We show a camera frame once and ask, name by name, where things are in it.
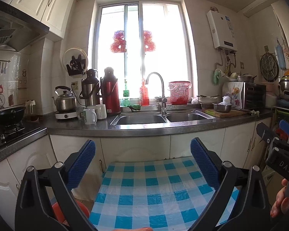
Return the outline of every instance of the gas stove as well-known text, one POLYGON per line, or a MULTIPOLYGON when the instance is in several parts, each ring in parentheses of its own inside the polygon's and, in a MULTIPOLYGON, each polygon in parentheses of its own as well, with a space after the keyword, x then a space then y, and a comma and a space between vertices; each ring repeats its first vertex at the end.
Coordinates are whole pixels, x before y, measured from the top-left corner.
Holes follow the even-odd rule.
POLYGON ((39 128, 39 124, 32 122, 19 122, 15 125, 0 126, 0 148, 18 141, 20 137, 39 128))

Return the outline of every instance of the water heater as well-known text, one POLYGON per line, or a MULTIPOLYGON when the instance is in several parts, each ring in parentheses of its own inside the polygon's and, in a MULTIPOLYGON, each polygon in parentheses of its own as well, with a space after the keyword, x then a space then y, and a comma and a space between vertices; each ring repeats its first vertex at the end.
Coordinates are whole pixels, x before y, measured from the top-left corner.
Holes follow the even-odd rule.
POLYGON ((207 17, 211 28, 214 48, 237 51, 237 43, 229 17, 212 10, 207 13, 207 17))

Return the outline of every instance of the cutting board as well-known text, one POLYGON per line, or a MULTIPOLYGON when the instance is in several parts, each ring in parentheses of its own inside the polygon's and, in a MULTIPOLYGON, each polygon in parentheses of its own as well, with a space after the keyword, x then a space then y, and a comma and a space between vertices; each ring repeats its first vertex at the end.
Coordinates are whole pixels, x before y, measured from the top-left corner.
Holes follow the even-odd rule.
POLYGON ((230 117, 230 116, 239 116, 239 115, 241 116, 241 115, 248 114, 248 112, 234 110, 234 109, 230 110, 230 112, 228 112, 228 113, 220 113, 220 112, 216 112, 214 109, 207 109, 206 113, 208 115, 215 116, 218 118, 224 118, 224 117, 230 117))

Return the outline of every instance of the human hand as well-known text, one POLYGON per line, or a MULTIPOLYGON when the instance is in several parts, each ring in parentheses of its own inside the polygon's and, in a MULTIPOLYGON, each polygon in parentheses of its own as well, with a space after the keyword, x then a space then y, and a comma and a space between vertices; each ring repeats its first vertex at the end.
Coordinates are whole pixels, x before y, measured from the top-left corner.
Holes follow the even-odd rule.
POLYGON ((153 231, 152 228, 150 227, 146 227, 146 228, 138 228, 138 229, 115 229, 113 231, 153 231))
POLYGON ((285 214, 289 209, 289 197, 285 197, 285 191, 288 181, 283 179, 281 184, 284 186, 276 195, 276 201, 271 209, 271 217, 275 218, 280 212, 285 214))

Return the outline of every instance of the red thermos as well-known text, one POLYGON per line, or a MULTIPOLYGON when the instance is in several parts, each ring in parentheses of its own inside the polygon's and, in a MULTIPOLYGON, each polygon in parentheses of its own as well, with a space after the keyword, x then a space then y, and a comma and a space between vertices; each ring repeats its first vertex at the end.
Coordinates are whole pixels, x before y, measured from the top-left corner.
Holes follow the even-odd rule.
POLYGON ((118 115, 120 113, 118 79, 113 75, 112 67, 105 68, 104 71, 105 76, 100 79, 103 104, 108 115, 118 115))

